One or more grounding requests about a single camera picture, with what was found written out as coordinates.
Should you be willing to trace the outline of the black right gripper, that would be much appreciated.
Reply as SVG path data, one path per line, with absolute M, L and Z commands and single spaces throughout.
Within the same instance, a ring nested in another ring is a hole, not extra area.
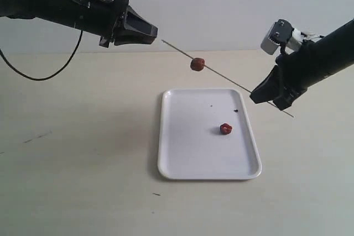
M 318 82 L 317 64 L 312 54 L 314 45 L 313 41 L 306 41 L 298 51 L 291 54 L 281 50 L 275 60 L 277 66 L 274 66 L 268 76 L 251 92 L 250 99 L 255 104 L 273 101 L 280 111 L 291 107 L 300 97 L 298 92 L 307 90 Z M 287 86 L 281 93 L 279 68 Z

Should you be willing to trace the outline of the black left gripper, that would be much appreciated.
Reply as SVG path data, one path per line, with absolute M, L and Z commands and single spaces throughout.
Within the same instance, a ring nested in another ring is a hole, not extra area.
M 129 0 L 80 0 L 75 28 L 99 36 L 99 46 L 104 48 L 112 42 L 115 46 L 152 44 L 158 35 L 158 28 L 143 19 L 128 4 Z M 123 20 L 124 28 L 134 33 L 117 35 L 114 39 L 114 32 Z

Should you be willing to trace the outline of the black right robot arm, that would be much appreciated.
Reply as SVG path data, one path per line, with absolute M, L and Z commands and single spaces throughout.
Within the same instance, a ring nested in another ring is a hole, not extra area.
M 261 49 L 269 55 L 280 50 L 280 54 L 250 98 L 256 104 L 273 102 L 283 111 L 312 85 L 353 65 L 353 21 L 323 36 L 301 32 L 279 19 L 262 40 Z

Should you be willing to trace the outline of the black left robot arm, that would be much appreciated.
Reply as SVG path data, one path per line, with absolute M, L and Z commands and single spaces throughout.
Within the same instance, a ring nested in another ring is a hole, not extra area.
M 158 28 L 143 19 L 129 0 L 1 0 L 1 17 L 40 18 L 100 37 L 99 45 L 150 45 Z

